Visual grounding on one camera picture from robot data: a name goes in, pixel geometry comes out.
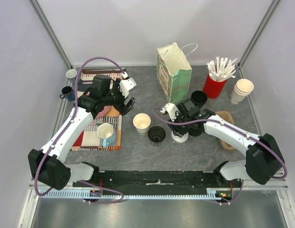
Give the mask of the white plastic cup lid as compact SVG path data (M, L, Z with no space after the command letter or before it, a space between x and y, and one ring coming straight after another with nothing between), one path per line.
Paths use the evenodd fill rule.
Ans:
M177 143L184 143L184 142L186 142L188 140L188 136L189 136L188 133L186 133L186 134L184 134L183 136L180 137L178 135L175 135L174 132L171 132L172 139L175 142L177 142Z

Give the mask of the black paper cup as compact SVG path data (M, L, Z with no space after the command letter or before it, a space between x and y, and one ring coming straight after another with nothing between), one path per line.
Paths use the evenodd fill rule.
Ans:
M191 94L190 100L195 106L202 107L207 102L207 95L203 91L196 90Z
M153 126L149 129L148 139L154 146L160 146L166 137L166 131L161 126Z

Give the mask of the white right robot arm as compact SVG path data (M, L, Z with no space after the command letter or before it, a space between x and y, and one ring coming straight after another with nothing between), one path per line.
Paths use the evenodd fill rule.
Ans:
M244 160L226 161L219 165L219 172L213 175L214 184L219 187L226 186L231 180L246 178L265 185L285 163L272 135L266 133L260 136L245 131L208 109L202 110L189 99L177 105L166 104L162 113L169 115L168 125L175 140L185 141L189 135L198 137L206 133L244 155Z

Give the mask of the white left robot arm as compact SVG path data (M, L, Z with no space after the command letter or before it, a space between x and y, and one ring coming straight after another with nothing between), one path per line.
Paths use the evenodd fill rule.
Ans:
M81 180L90 187L98 185L100 176L94 172L96 166L83 162L70 168L64 165L65 159L74 142L104 107L113 106L121 115L132 109L134 98L127 104L124 102L136 85L133 78L113 80L106 75L95 76L89 88L76 99L69 117L52 139L40 150L29 152L34 183L41 182L56 190Z

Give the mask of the black plastic lid stack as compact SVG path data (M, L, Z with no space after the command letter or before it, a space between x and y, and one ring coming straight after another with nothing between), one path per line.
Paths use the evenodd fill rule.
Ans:
M201 128L189 128L188 133L190 136L198 137L203 134L205 131Z

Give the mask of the pink dotted plate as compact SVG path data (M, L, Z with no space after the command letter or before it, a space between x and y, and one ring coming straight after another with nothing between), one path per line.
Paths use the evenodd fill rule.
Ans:
M111 110L111 108L112 108L112 106L105 106L104 109L97 114L95 119L98 119L98 118L101 118L101 117L105 116Z

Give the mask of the red ribbed paper cup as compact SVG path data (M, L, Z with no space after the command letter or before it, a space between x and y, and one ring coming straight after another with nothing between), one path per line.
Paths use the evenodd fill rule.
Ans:
M218 98L223 87L226 84L226 80L223 82L217 82L214 81L211 77L210 74L208 74L205 84L203 86L202 91L207 95L208 98L210 99L215 99Z

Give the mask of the brown pulp cup carrier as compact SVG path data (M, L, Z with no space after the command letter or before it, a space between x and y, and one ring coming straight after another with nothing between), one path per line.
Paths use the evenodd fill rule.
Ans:
M232 118L232 115L227 112L227 111L217 111L216 114L221 117L223 120L227 121L228 123L230 124L234 124L234 119ZM233 147L232 145L228 144L227 142L223 141L223 140L219 140L220 141L220 144L221 146L228 150L228 151L233 151L235 150L235 147Z

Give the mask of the green patterned paper bag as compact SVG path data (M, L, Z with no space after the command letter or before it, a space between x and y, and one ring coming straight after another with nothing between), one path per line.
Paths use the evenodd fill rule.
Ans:
M169 103L187 98L192 67L177 43L157 48L157 79Z

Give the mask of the colourful patterned placemat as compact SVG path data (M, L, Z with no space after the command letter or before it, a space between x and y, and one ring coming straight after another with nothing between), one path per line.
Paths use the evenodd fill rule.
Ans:
M119 69L83 69L80 74L77 97L92 86L95 76L106 75L113 81L123 79ZM121 148L122 115L113 106L106 106L84 129L72 146L73 151L80 150L119 150Z

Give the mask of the white wrapped straws bundle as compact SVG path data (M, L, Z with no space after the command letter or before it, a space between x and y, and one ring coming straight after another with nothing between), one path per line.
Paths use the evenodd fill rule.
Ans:
M235 78L237 60L237 58L228 60L227 57L216 57L216 62L211 60L207 63L209 77L215 82L225 82Z

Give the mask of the dark blue ceramic mug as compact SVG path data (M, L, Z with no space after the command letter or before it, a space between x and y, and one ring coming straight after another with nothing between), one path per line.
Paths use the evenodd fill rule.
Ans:
M59 95L60 99L67 99L68 101L75 101L75 92L71 86L65 86Z

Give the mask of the grey ceramic mug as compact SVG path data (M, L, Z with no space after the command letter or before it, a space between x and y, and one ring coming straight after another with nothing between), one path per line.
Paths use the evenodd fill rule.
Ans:
M74 85L76 82L77 74L78 74L77 70L70 69L65 73L65 76Z

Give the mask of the pink handled knife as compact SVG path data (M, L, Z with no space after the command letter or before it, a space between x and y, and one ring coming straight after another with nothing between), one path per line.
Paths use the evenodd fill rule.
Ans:
M102 124L115 125L116 123L90 123L89 126L97 126L97 125L102 125Z

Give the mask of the aluminium frame post left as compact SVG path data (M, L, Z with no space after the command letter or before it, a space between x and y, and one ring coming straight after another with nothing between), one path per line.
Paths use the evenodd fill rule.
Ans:
M69 58L67 57L59 39L57 38L49 20L47 19L46 15L43 11L39 1L38 0L29 0L29 3L32 6L33 10L35 11L36 15L38 16L42 26L44 27L46 33L48 34L52 44L54 45L55 49L57 50L58 54L60 55L65 66L68 69L72 69L73 65L71 64Z

